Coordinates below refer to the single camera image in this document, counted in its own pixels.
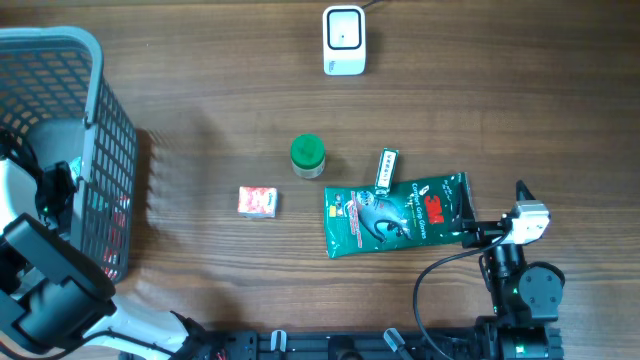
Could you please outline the green lid jar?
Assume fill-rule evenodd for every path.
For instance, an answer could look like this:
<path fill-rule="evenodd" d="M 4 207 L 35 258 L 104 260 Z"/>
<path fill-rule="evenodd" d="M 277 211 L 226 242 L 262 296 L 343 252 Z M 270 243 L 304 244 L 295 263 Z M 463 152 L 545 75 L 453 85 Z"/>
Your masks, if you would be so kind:
<path fill-rule="evenodd" d="M 324 142 L 314 134 L 299 135 L 291 144 L 290 158 L 293 170 L 298 176 L 305 179 L 316 178 L 325 168 Z"/>

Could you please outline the green 3M gloves package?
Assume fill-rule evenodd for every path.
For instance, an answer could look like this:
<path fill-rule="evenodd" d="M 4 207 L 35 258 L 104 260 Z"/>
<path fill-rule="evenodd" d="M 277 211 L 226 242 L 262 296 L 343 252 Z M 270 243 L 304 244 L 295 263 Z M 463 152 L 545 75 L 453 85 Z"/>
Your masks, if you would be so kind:
<path fill-rule="evenodd" d="M 471 198 L 465 172 L 394 183 L 386 196 L 372 185 L 327 187 L 324 230 L 331 259 L 462 242 L 453 231 L 459 199 Z"/>

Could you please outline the red white small box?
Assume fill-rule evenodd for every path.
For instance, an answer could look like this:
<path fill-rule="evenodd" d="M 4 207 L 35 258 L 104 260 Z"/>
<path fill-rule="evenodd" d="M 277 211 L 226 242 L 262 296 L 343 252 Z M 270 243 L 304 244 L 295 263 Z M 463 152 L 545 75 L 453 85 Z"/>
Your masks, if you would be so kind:
<path fill-rule="evenodd" d="M 274 218 L 278 203 L 278 191 L 273 187 L 239 188 L 238 213 L 245 217 Z"/>

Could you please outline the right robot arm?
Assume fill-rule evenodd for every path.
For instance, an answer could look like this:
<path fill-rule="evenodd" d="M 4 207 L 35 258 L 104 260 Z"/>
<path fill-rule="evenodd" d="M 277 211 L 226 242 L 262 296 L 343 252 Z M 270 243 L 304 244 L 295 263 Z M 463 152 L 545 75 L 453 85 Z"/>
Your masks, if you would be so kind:
<path fill-rule="evenodd" d="M 479 266 L 494 306 L 474 329 L 481 359 L 557 360 L 565 356 L 558 320 L 564 273 L 548 262 L 527 262 L 524 248 L 540 240 L 550 224 L 546 205 L 523 181 L 516 183 L 516 202 L 497 221 L 478 221 L 467 186 L 453 203 L 450 229 L 470 238 L 465 249 L 481 251 Z"/>

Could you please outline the light green wipes packet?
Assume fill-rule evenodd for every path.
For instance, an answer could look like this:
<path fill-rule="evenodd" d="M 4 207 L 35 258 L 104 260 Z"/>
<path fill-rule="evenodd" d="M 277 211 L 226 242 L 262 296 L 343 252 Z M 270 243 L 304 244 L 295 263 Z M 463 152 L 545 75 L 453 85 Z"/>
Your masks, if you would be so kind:
<path fill-rule="evenodd" d="M 390 193 L 398 156 L 399 151 L 395 149 L 385 148 L 382 151 L 374 183 L 376 195 L 386 196 Z"/>

